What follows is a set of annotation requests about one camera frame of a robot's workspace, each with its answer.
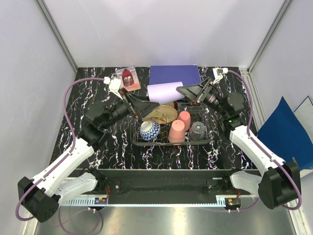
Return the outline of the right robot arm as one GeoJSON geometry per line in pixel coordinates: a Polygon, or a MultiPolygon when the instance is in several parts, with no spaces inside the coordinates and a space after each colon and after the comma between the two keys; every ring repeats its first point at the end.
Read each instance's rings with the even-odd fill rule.
{"type": "Polygon", "coordinates": [[[219,97],[211,78],[196,85],[177,87],[176,90],[190,103],[203,103],[218,112],[222,116],[220,124],[224,135],[248,156],[260,173],[233,172],[222,181],[224,192],[233,194],[242,189],[257,195],[271,210],[278,206],[285,207],[293,200],[298,201],[294,210],[301,206],[299,166],[278,157],[252,133],[240,116],[244,110],[244,98],[240,93],[231,92],[226,97],[219,97]]]}

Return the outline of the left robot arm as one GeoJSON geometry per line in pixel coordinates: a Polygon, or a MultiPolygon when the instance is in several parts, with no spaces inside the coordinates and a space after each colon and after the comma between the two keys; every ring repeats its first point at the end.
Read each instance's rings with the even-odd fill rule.
{"type": "Polygon", "coordinates": [[[96,173],[87,173],[85,178],[72,180],[65,184],[64,179],[85,159],[99,150],[109,137],[108,128],[124,117],[131,115],[143,119],[154,111],[158,102],[152,102],[147,96],[132,94],[125,89],[120,91],[122,99],[112,107],[101,102],[89,106],[83,118],[83,127],[78,136],[73,137],[71,146],[51,165],[33,178],[23,177],[18,182],[19,202],[16,217],[23,206],[32,219],[46,222],[58,210],[59,205],[84,192],[100,194],[105,190],[105,181],[96,173]]]}

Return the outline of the pink plastic cup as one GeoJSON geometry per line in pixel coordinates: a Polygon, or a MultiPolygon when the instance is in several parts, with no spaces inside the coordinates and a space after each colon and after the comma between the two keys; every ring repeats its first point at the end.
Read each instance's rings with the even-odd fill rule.
{"type": "Polygon", "coordinates": [[[188,131],[190,129],[190,125],[191,125],[191,115],[188,111],[182,111],[179,113],[177,120],[181,120],[184,125],[184,131],[188,131]]]}
{"type": "Polygon", "coordinates": [[[181,143],[185,140],[185,125],[181,120],[175,120],[171,124],[168,140],[170,143],[181,143]]]}

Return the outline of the lavender plastic cup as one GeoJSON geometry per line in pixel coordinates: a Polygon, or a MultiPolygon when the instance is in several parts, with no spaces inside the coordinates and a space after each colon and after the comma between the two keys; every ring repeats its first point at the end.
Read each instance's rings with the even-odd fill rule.
{"type": "Polygon", "coordinates": [[[177,87],[183,86],[182,82],[162,83],[148,85],[148,97],[151,102],[157,102],[160,105],[177,101],[184,98],[184,95],[177,91],[177,87]]]}

